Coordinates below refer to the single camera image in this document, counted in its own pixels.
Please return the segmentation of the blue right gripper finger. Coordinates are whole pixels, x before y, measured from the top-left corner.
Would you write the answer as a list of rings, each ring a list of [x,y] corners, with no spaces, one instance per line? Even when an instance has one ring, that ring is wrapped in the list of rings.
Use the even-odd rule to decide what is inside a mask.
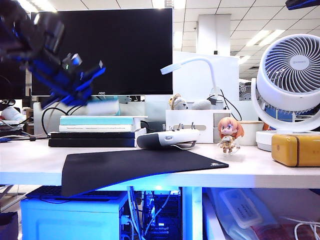
[[[320,0],[286,0],[285,5],[288,10],[297,10],[313,6],[319,6]]]

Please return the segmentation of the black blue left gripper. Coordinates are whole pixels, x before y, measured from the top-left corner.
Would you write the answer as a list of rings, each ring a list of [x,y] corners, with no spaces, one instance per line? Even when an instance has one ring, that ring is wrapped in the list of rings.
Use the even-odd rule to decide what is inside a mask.
[[[106,67],[100,60],[93,68],[83,71],[82,59],[79,54],[68,53],[64,59],[47,50],[30,55],[27,69],[37,80],[50,88],[50,98],[41,103],[47,108],[53,103],[65,105],[87,105],[91,95],[81,94],[76,88],[90,87],[92,81],[102,75]]]

